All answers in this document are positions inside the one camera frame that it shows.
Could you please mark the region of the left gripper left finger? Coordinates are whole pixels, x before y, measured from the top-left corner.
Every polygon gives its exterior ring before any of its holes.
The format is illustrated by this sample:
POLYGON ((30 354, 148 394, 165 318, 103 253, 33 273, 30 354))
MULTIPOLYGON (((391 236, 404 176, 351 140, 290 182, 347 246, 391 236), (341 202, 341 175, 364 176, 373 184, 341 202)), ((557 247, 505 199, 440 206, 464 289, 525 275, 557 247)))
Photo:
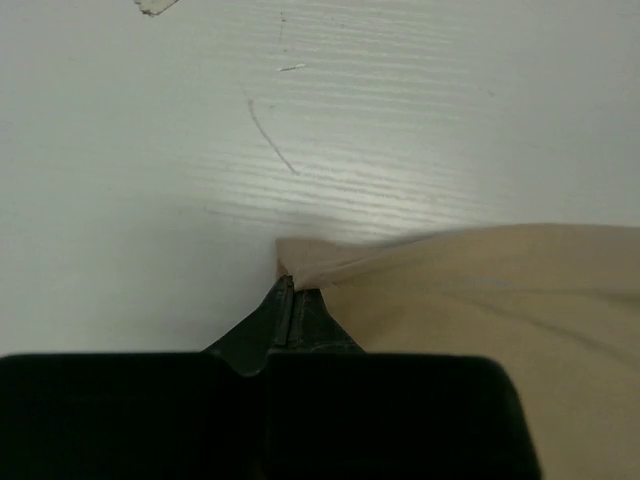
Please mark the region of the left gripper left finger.
POLYGON ((203 350, 222 359, 242 376, 259 373, 275 345, 282 323, 288 324, 294 300, 293 280, 280 277, 258 307, 203 350))

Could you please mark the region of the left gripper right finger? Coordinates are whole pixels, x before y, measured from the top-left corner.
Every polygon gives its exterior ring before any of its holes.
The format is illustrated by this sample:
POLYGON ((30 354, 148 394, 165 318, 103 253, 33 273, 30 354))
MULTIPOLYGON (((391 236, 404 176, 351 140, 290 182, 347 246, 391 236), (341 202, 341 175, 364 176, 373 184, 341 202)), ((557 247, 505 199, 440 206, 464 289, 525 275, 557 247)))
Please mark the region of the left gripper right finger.
POLYGON ((363 353, 364 350, 330 315, 319 289, 291 290, 273 347, 312 353, 363 353))

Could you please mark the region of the beige t shirt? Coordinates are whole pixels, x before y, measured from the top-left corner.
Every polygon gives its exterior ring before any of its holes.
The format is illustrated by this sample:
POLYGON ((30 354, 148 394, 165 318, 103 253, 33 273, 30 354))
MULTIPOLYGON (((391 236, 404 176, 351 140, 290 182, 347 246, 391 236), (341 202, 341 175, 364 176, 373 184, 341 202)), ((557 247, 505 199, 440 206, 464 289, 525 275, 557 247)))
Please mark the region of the beige t shirt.
POLYGON ((549 479, 639 475, 639 232, 527 224, 386 248, 276 243, 368 352, 488 356, 523 402, 549 479))

